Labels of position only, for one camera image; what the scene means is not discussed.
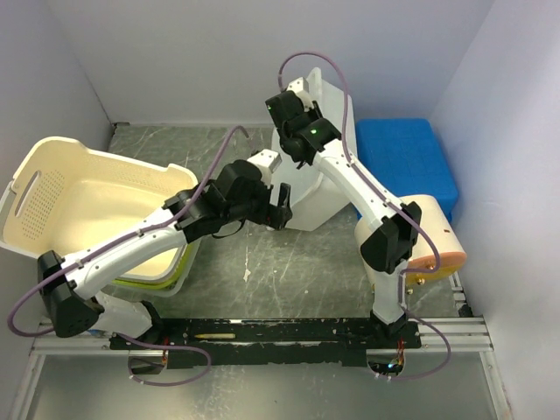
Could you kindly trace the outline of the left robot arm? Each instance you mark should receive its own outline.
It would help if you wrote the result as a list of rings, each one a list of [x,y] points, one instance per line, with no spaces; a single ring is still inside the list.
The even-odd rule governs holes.
[[[96,247],[60,256],[53,251],[38,259],[42,275],[64,275],[41,292],[55,334],[69,338],[89,329],[130,336],[152,349],[164,337],[158,315],[148,303],[131,303],[103,293],[127,271],[170,249],[181,249],[222,227],[247,221],[275,230],[291,219],[291,187],[279,186],[271,204],[272,185],[263,168],[247,160],[227,164],[218,178],[182,190],[127,234]]]

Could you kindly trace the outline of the blue plastic container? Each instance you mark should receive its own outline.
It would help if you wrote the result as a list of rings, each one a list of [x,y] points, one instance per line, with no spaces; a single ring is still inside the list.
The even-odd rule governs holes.
[[[394,195],[428,194],[452,220],[459,190],[428,120],[361,119],[355,135],[359,160]]]

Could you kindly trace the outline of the large white plastic container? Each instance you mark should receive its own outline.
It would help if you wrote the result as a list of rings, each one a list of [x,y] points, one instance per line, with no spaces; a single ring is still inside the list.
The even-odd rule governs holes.
[[[333,123],[337,130],[346,133],[347,148],[356,153],[353,105],[348,105],[346,127],[343,127],[343,91],[324,80],[318,67],[309,72],[306,82],[307,90],[311,98],[318,102],[323,116]],[[272,175],[273,185],[279,186],[284,182],[291,186],[292,218],[286,224],[288,229],[311,232],[349,203],[346,195],[323,173],[309,165],[298,169],[291,158],[281,150],[277,132],[272,134],[271,149],[278,152],[282,159],[282,163]]]

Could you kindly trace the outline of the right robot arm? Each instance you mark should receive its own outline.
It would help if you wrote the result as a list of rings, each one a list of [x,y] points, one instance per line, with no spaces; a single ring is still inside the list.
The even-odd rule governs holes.
[[[368,225],[370,235],[360,245],[363,262],[373,271],[373,342],[392,347],[408,321],[404,284],[400,275],[408,268],[422,211],[386,192],[353,157],[338,130],[323,117],[315,101],[305,102],[291,90],[265,101],[280,147],[298,165],[309,165],[330,179],[350,200]]]

